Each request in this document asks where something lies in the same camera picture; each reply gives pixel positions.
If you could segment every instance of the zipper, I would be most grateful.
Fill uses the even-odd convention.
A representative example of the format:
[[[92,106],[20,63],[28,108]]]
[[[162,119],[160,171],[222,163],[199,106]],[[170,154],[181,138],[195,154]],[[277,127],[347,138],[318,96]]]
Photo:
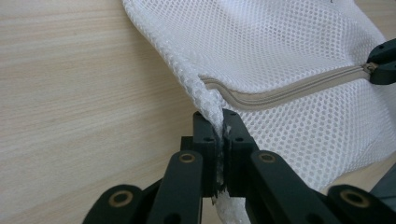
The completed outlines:
[[[359,78],[370,80],[370,74],[376,69],[374,63],[361,66],[349,66],[308,77],[288,86],[262,93],[244,93],[229,90],[214,78],[201,77],[209,90],[216,89],[230,105],[241,109],[269,109],[277,105],[323,91]]]

